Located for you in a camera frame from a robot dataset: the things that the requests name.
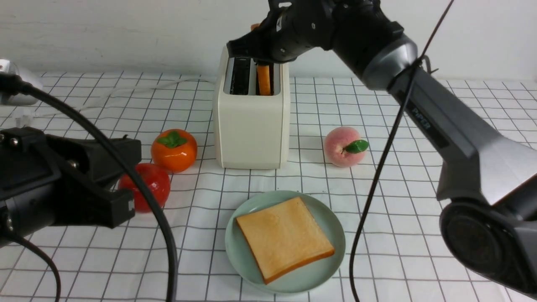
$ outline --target pink peach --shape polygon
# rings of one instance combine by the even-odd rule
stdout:
[[[360,133],[352,127],[338,127],[330,131],[324,139],[324,153],[327,159],[338,167],[347,168],[364,159],[368,143],[360,139]]]

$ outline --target light green plate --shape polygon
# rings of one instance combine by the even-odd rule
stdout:
[[[235,218],[297,196],[302,198],[336,252],[331,257],[305,265],[265,285],[250,247]],[[226,228],[226,253],[238,274],[254,287],[270,293],[300,293],[318,287],[337,272],[345,256],[345,233],[336,215],[319,200],[294,191],[271,191],[248,199],[233,213]]]

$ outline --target apple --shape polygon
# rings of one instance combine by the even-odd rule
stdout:
[[[352,127],[337,127],[324,139],[326,158],[335,166],[348,168],[361,162],[369,143]]]
[[[139,163],[135,167],[136,172],[142,177],[153,196],[162,208],[170,195],[170,176],[164,168],[152,163]],[[123,175],[119,180],[119,189],[129,189],[134,193],[134,210],[138,213],[149,213],[151,208],[138,187],[128,175]]]

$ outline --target green leaf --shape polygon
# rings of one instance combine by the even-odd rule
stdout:
[[[177,141],[179,141],[180,138],[181,136],[179,136],[179,133],[177,131],[171,131],[170,133],[168,133],[168,139],[170,140],[170,143],[172,144],[177,143]]]
[[[157,142],[158,142],[158,143],[161,143],[161,144],[163,144],[163,145],[167,145],[167,144],[170,143],[170,140],[168,139],[167,136],[163,136],[163,137],[157,139]]]
[[[163,136],[157,140],[158,143],[165,145],[166,147],[173,149],[179,147],[188,142],[186,138],[182,138],[177,131],[168,133],[167,136]]]
[[[348,144],[343,150],[349,152],[349,153],[360,153],[367,150],[367,147],[369,147],[369,143],[365,140],[355,140],[354,142]]]

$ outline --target white grid tablecloth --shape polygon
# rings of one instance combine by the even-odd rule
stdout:
[[[43,73],[45,90],[80,106],[114,86],[163,84],[179,75],[154,73]],[[537,83],[441,81],[501,133],[537,148]],[[142,141],[144,162],[162,130],[182,128],[199,145],[198,160],[172,176],[164,212],[179,249],[179,301],[352,301],[348,253],[389,129],[398,110],[386,93],[367,90],[355,78],[292,78],[289,162],[280,170],[232,170],[215,160],[213,85],[183,82],[167,89],[110,98],[104,110],[85,115],[110,137]],[[14,126],[12,107],[0,107],[0,128]],[[34,107],[51,110],[45,104]],[[325,163],[322,136],[337,126],[355,127],[370,143],[363,163],[336,168]],[[36,118],[46,133],[86,138],[71,120]],[[524,302],[511,290],[487,281],[455,260],[439,233],[438,215],[447,202],[435,190],[442,161],[405,117],[373,199],[365,236],[355,259],[362,302]],[[308,293],[280,296],[243,282],[224,251],[224,228],[249,197],[270,190],[296,190],[326,203],[340,219],[347,256],[340,270]],[[164,241],[151,214],[115,229],[48,227],[30,240],[50,255],[68,302],[163,301],[167,280]],[[0,249],[2,302],[52,301],[53,274],[20,246]]]

